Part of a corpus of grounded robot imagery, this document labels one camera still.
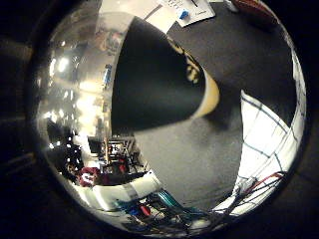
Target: white paper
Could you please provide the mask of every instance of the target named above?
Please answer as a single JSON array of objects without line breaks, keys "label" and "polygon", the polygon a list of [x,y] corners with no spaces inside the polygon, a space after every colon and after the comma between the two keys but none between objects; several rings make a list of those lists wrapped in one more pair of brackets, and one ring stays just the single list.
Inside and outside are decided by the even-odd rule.
[{"label": "white paper", "polygon": [[[174,13],[176,21],[181,27],[215,16],[214,11],[206,0],[160,0],[159,2]],[[188,16],[184,19],[179,19],[178,12],[180,10],[187,11]]]}]

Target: gold lettering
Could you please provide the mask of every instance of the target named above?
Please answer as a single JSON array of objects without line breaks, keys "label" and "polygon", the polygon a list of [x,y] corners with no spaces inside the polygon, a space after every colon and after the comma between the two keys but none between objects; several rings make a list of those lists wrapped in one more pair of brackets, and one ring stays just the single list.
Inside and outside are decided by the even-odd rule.
[{"label": "gold lettering", "polygon": [[179,54],[183,54],[183,48],[179,46],[179,44],[177,42],[175,42],[174,40],[168,38],[168,42],[170,44],[170,46],[176,50]]}]

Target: blue object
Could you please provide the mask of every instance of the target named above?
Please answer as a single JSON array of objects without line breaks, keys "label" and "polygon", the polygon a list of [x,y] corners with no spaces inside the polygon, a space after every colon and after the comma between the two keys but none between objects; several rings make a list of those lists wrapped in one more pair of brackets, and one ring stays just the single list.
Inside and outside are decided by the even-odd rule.
[{"label": "blue object", "polygon": [[185,17],[188,16],[188,12],[186,10],[182,10],[180,14],[178,14],[179,19],[184,19]]},{"label": "blue object", "polygon": [[111,71],[112,71],[112,66],[107,64],[106,71],[105,71],[104,77],[103,77],[104,84],[106,84],[106,85],[108,85],[111,81]]}]

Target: person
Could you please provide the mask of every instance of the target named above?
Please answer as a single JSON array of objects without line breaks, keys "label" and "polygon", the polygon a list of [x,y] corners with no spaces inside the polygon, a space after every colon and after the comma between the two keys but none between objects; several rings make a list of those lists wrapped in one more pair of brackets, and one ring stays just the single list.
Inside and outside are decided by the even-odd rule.
[{"label": "person", "polygon": [[83,167],[77,170],[76,166],[71,162],[66,163],[66,169],[70,174],[77,177],[79,184],[84,187],[93,187],[95,185],[115,186],[128,183],[146,174],[145,172],[132,174],[100,173],[100,170],[96,167]]}]

